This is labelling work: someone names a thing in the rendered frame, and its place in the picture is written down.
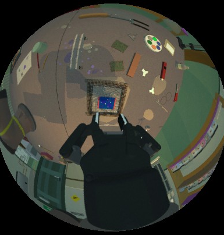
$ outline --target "green square patch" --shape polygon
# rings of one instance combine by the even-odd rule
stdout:
[[[124,64],[122,60],[112,61],[109,64],[110,64],[110,70],[112,72],[124,71]]]
[[[124,51],[126,50],[128,46],[118,40],[116,40],[113,44],[112,44],[112,48],[117,49],[118,51],[124,53]]]

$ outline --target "paint palette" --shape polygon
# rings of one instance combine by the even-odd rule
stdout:
[[[147,45],[147,47],[152,51],[160,52],[162,50],[161,42],[152,35],[145,36],[144,42]]]

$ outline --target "playing card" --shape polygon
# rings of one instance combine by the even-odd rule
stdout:
[[[18,69],[16,71],[16,73],[17,73],[17,85],[19,85],[19,83],[21,82],[24,75],[32,67],[31,57],[32,57],[32,51],[29,52],[29,54],[23,59],[20,66],[18,67]]]

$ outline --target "yellow sticker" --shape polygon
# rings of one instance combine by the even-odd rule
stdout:
[[[77,201],[80,200],[80,198],[77,197],[77,195],[72,196],[71,199],[72,199],[74,202],[77,202]]]

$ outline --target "yellow strap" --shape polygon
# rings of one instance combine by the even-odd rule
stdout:
[[[7,132],[7,130],[10,128],[10,126],[11,126],[11,124],[12,124],[12,120],[13,120],[13,119],[16,121],[17,125],[19,126],[19,128],[21,129],[23,135],[25,136],[25,133],[24,133],[23,128],[21,127],[19,121],[18,121],[14,116],[11,118],[9,124],[8,124],[7,127],[3,130],[3,132],[0,133],[0,136],[4,135],[4,134]]]

